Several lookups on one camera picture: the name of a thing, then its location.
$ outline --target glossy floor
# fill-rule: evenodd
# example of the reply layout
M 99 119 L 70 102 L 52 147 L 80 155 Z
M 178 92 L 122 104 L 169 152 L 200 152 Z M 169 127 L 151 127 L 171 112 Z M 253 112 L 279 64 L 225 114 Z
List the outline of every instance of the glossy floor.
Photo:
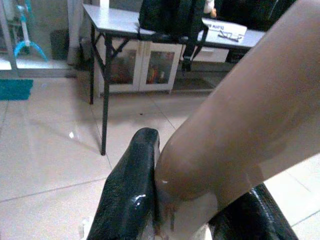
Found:
M 102 99 L 88 105 L 85 82 L 35 78 L 27 101 L 0 101 L 1 240 L 80 239 L 104 182 L 140 128 L 156 128 L 160 147 L 206 93 L 114 94 L 107 155 Z M 320 155 L 266 181 L 302 240 L 320 239 Z

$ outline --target beige leg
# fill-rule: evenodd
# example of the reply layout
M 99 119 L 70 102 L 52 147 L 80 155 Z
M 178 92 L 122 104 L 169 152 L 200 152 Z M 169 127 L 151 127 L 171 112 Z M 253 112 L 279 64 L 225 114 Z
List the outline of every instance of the beige leg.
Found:
M 252 187 L 320 152 L 320 4 L 298 0 L 171 137 L 160 231 L 187 240 Z

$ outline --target backpack strap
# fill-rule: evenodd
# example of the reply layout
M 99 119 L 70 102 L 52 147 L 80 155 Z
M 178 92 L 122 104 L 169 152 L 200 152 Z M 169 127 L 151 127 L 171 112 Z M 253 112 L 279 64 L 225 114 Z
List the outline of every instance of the backpack strap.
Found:
M 206 41 L 209 28 L 202 22 L 202 16 L 205 8 L 205 0 L 192 0 L 192 18 L 190 31 L 188 33 L 188 41 L 183 53 L 182 71 L 191 71 L 192 60 L 200 52 L 203 44 Z M 202 39 L 195 50 L 196 43 L 198 41 L 199 31 L 203 29 Z

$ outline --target black metal table leg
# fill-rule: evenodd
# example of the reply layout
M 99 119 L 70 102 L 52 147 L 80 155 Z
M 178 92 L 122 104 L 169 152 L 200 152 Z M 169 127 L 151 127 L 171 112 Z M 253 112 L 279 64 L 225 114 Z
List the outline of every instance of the black metal table leg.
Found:
M 91 44 L 95 42 L 95 26 L 91 24 Z M 95 53 L 91 49 L 91 68 L 90 68 L 90 105 L 94 104 L 94 73 L 95 73 Z
M 102 146 L 101 155 L 106 155 L 107 122 L 108 122 L 108 104 L 109 104 L 109 83 L 111 78 L 111 60 L 112 60 L 112 37 L 106 35 L 105 45 L 105 68 L 103 72 L 104 96 L 103 96 L 103 118 L 102 118 Z

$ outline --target teal mat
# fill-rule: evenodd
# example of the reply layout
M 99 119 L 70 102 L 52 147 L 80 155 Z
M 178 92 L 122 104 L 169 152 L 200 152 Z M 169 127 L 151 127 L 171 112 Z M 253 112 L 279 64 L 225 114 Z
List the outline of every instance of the teal mat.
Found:
M 27 100 L 33 83 L 30 79 L 0 79 L 0 101 Z

